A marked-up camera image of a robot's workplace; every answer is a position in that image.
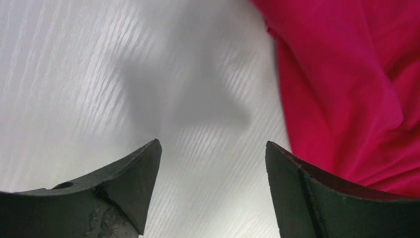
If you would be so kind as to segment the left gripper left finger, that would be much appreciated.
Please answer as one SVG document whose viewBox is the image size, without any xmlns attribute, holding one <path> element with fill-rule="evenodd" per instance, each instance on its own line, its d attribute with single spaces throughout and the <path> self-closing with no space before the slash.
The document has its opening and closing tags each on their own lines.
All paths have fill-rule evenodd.
<svg viewBox="0 0 420 238">
<path fill-rule="evenodd" d="M 1 237 L 139 237 L 145 231 L 161 153 L 155 139 L 54 188 L 1 192 Z"/>
</svg>

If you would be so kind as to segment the red t shirt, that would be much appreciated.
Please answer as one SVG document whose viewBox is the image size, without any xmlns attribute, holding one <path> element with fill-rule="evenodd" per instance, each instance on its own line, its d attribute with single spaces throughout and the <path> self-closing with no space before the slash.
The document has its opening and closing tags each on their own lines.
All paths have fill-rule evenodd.
<svg viewBox="0 0 420 238">
<path fill-rule="evenodd" d="M 257 0 L 277 42 L 292 152 L 375 189 L 420 194 L 420 3 Z"/>
</svg>

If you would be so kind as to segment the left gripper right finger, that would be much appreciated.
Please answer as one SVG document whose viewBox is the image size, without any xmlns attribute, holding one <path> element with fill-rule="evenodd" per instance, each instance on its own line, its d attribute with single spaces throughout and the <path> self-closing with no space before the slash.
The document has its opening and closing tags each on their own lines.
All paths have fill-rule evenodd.
<svg viewBox="0 0 420 238">
<path fill-rule="evenodd" d="M 420 201 L 333 175 L 269 141 L 266 171 L 283 238 L 417 238 Z"/>
</svg>

